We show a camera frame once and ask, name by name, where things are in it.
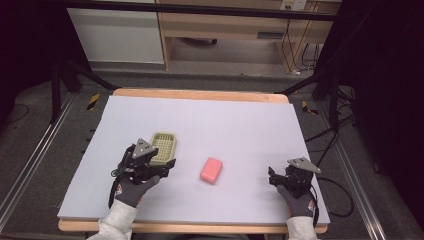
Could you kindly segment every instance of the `sleeve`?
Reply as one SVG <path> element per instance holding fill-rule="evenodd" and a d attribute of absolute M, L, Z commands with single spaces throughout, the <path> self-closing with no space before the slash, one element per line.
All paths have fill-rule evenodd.
<path fill-rule="evenodd" d="M 290 240 L 313 240 L 318 239 L 313 227 L 311 217 L 292 217 L 287 220 Z"/>
<path fill-rule="evenodd" d="M 113 202 L 109 214 L 99 220 L 99 232 L 89 240 L 129 240 L 131 239 L 131 224 L 137 215 L 137 208 L 122 203 Z"/>

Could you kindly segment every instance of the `wooden table edge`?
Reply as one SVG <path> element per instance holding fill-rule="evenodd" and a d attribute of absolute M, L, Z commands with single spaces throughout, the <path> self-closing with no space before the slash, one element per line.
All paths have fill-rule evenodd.
<path fill-rule="evenodd" d="M 289 103 L 287 96 L 283 94 L 261 92 L 119 88 L 113 92 L 113 95 L 127 97 Z"/>
<path fill-rule="evenodd" d="M 59 229 L 65 232 L 97 232 L 97 220 L 60 219 Z M 288 233 L 286 224 L 282 225 L 237 225 L 237 224 L 193 224 L 193 223 L 147 223 L 134 222 L 131 225 L 137 233 L 241 233 L 241 234 L 284 234 Z M 327 224 L 317 224 L 317 234 L 325 233 Z"/>

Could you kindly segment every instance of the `glove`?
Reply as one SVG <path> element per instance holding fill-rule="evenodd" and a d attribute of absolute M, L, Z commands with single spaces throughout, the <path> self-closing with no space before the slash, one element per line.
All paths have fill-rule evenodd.
<path fill-rule="evenodd" d="M 289 206 L 289 217 L 313 217 L 315 202 L 310 194 L 304 194 L 296 199 L 283 185 L 278 185 L 277 191 L 283 196 Z"/>
<path fill-rule="evenodd" d="M 140 185 L 135 185 L 131 182 L 129 176 L 125 175 L 116 188 L 115 199 L 136 208 L 141 197 L 147 190 L 158 184 L 159 180 L 159 176 L 154 176 Z"/>

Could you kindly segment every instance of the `black pole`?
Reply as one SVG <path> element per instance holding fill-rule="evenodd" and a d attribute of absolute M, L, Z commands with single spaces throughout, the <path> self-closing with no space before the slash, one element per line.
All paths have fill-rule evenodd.
<path fill-rule="evenodd" d="M 267 10 L 267 9 L 254 9 L 254 8 L 196 6 L 196 5 L 180 5 L 180 4 L 133 3 L 133 2 L 110 2 L 110 1 L 87 1 L 87 0 L 39 0 L 39 2 L 49 3 L 49 4 L 58 4 L 66 8 L 81 8 L 81 9 L 206 14 L 206 15 L 220 15 L 220 16 L 279 18 L 279 19 L 315 20 L 315 21 L 331 21 L 331 22 L 342 20 L 338 14 L 332 14 L 332 13 Z"/>

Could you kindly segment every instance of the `pink sponge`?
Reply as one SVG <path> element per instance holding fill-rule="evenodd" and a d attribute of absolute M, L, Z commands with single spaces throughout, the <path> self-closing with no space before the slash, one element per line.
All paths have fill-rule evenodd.
<path fill-rule="evenodd" d="M 200 174 L 200 179 L 203 181 L 215 184 L 216 179 L 218 178 L 219 172 L 222 168 L 222 162 L 214 158 L 208 158 L 205 166 L 203 167 L 202 173 Z"/>

